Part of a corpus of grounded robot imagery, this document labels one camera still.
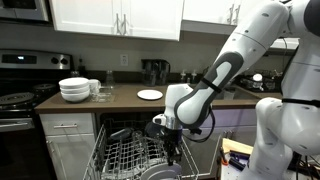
wall outlet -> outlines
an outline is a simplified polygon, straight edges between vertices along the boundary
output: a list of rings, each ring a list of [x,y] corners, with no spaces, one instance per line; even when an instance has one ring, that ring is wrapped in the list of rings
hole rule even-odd
[[[121,66],[128,66],[129,65],[128,54],[120,54],[120,65]]]

coffee maker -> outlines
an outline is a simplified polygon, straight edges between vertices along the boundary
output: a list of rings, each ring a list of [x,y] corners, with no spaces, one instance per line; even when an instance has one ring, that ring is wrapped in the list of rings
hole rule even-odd
[[[142,82],[146,86],[165,85],[170,73],[170,63],[163,59],[141,59]]]

cabinet handle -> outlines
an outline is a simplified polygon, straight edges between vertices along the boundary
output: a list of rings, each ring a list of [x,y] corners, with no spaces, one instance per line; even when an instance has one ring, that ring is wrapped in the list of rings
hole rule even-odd
[[[52,141],[46,141],[47,144],[49,144],[49,148],[52,153],[54,153],[54,149],[51,147],[52,146]]]
[[[241,7],[241,5],[238,5],[238,8],[235,9],[235,11],[237,12],[237,14],[236,14],[236,18],[233,19],[234,25],[237,25],[237,24],[238,24],[238,17],[239,17],[240,7]]]
[[[233,8],[234,8],[234,4],[232,4],[232,6],[229,8],[230,16],[229,16],[229,18],[227,19],[227,22],[228,22],[229,24],[231,24],[232,15],[233,15]]]
[[[60,128],[77,128],[78,125],[77,124],[73,124],[73,125],[63,125],[61,124],[60,126],[53,126],[53,129],[60,129]]]
[[[124,26],[124,32],[122,35],[127,35],[127,17],[126,14],[123,15],[123,26]]]
[[[231,139],[231,140],[232,140],[232,138],[233,138],[233,134],[234,134],[234,132],[230,130],[230,137],[229,137],[229,139]]]
[[[224,138],[228,138],[228,134],[229,134],[229,132],[224,131],[223,133],[224,133]]]
[[[116,21],[117,21],[117,33],[116,34],[120,34],[121,35],[121,31],[120,31],[120,28],[119,28],[119,15],[118,15],[118,13],[117,13]]]

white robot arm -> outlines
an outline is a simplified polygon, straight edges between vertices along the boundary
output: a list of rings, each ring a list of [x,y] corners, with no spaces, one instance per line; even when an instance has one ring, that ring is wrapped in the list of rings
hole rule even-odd
[[[174,156],[182,127],[199,127],[208,115],[211,102],[227,82],[258,61],[274,40],[286,36],[301,40],[282,84],[284,101],[282,104],[278,99],[266,98],[257,104],[257,139],[250,166],[239,179],[282,179],[292,151],[320,154],[319,12],[319,0],[293,0],[288,6],[267,2],[253,10],[234,30],[195,89],[185,84],[169,86],[164,115],[154,118],[155,123],[161,118],[166,120],[162,123],[169,134],[166,149],[172,152],[168,161]]]

backsplash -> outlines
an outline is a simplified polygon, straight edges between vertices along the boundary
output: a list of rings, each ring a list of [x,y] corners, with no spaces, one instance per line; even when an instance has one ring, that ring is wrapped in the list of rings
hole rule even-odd
[[[55,51],[73,55],[75,65],[83,59],[87,70],[141,71],[141,59],[165,59],[171,72],[183,69],[198,73],[218,56],[227,35],[181,32],[179,42],[96,36],[56,32],[53,27],[0,24],[0,48]],[[128,66],[120,65],[120,54],[129,57]],[[289,57],[262,57],[250,70],[282,71]]]

